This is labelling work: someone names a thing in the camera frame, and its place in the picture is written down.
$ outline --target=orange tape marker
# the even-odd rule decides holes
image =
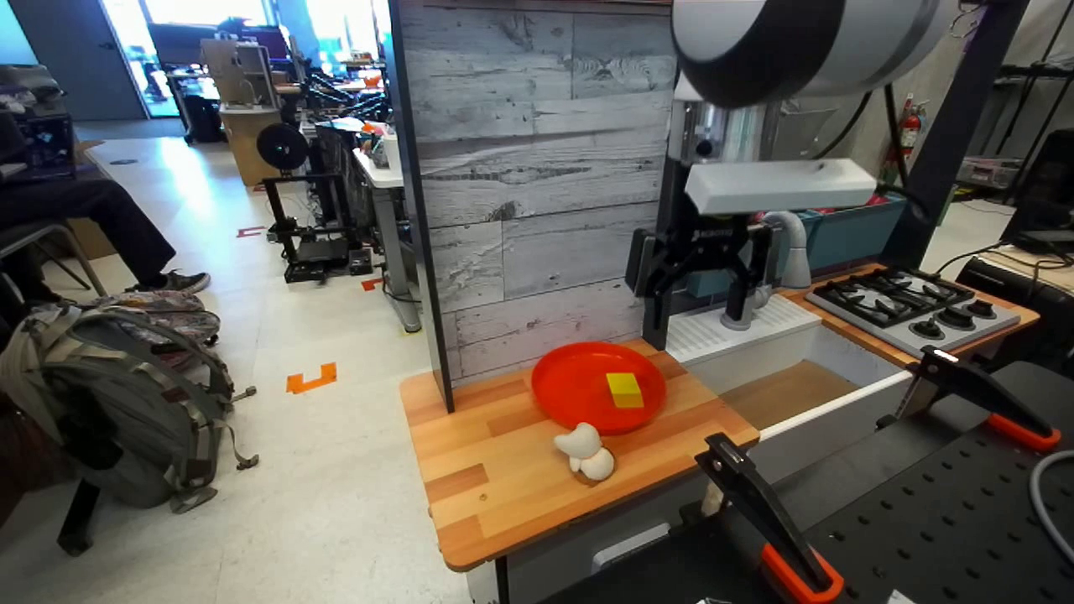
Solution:
[[[321,375],[303,379],[303,372],[289,375],[289,392],[308,392],[335,382],[335,363],[321,363]]]

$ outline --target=window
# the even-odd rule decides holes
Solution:
[[[214,26],[241,15],[247,26],[271,22],[266,0],[144,0],[151,22]]]

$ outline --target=backpack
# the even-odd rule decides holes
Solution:
[[[219,315],[185,292],[32,309],[0,355],[0,390],[74,455],[79,479],[119,502],[192,509],[214,495],[233,402],[206,353]],[[233,449],[238,468],[255,455]]]

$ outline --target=orange bowl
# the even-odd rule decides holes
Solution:
[[[630,372],[644,407],[614,407],[607,372]],[[600,431],[630,431],[663,409],[663,375],[644,355],[614,341],[575,341],[547,353],[529,372],[529,392],[538,409],[563,429],[591,421]]]

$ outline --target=person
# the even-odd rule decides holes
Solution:
[[[21,134],[0,127],[0,162],[21,158],[21,145]],[[95,169],[63,180],[0,180],[0,229],[63,219],[97,222],[110,247],[134,270],[134,287],[206,287],[205,270],[163,270],[173,257],[171,242],[117,180],[97,175]],[[40,278],[40,269],[25,256],[7,257],[0,269],[23,292],[25,301],[53,297],[53,292],[45,292]]]

